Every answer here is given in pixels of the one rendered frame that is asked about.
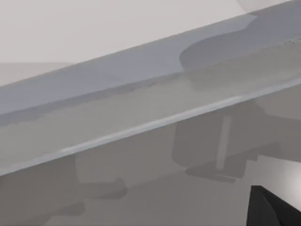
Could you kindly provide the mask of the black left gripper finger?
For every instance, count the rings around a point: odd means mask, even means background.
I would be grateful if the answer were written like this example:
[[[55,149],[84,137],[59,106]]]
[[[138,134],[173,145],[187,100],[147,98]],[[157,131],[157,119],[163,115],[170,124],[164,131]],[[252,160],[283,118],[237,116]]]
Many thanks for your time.
[[[301,226],[301,211],[263,186],[251,186],[246,226]]]

